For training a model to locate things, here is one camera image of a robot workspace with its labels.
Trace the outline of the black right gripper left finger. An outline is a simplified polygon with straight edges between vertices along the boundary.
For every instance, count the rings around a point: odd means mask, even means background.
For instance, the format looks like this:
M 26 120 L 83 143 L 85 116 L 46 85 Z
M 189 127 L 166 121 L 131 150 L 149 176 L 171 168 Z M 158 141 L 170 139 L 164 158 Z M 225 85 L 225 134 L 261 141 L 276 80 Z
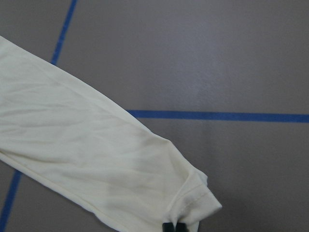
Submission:
M 162 232 L 174 232 L 174 225 L 171 221 L 162 223 Z

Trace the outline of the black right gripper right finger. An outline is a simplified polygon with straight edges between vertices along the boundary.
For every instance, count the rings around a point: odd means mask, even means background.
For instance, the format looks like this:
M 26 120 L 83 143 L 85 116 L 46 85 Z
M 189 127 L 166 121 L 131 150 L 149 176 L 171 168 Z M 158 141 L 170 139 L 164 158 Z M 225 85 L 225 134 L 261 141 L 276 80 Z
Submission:
M 183 223 L 180 220 L 178 220 L 176 223 L 176 232 L 187 232 L 186 223 Z

